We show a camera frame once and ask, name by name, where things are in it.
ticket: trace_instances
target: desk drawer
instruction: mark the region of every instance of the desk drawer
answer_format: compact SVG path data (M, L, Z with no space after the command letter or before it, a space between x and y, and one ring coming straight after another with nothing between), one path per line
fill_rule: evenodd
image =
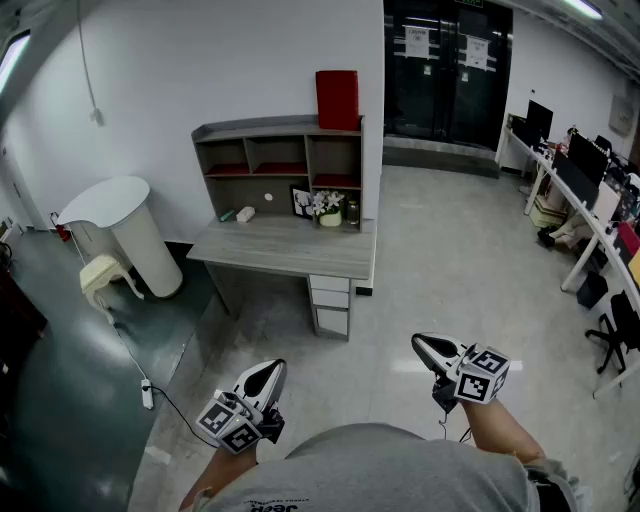
M316 306L330 306L333 308L345 309L349 307L348 293L312 289L311 299Z
M342 277L314 276L310 274L309 281L311 282L311 288L333 290L334 292L349 291L349 280Z
M337 332L338 334L349 333L349 312L336 311L334 309L316 309L318 313L318 327L325 331Z

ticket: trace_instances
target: ceiling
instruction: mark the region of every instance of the ceiling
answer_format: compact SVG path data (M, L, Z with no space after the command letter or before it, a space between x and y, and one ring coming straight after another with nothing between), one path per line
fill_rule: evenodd
M589 0L602 12L591 20L563 0L492 0L541 18L577 37L640 83L640 2Z
M65 1L72 0L0 0L2 46L12 35L46 23ZM640 83L640 0L589 0L602 12L602 19L597 21L583 16L563 0L492 1L566 30Z

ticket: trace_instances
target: gray t-shirt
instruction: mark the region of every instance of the gray t-shirt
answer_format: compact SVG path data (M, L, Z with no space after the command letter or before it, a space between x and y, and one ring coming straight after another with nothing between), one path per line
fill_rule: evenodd
M201 492L190 510L537 512L531 473L512 456L425 441L389 425L348 425L310 439L284 460L259 464L213 498Z

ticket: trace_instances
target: glass jar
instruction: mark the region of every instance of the glass jar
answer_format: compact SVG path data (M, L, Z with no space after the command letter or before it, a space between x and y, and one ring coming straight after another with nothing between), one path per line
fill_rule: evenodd
M358 205L358 201L349 201L347 205L347 222L349 224L358 224L360 222L360 205Z

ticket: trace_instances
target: black trash bin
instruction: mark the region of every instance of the black trash bin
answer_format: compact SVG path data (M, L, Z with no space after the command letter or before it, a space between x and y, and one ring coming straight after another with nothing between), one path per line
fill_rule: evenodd
M608 291L607 280L595 272L589 272L578 290L578 304L591 309Z

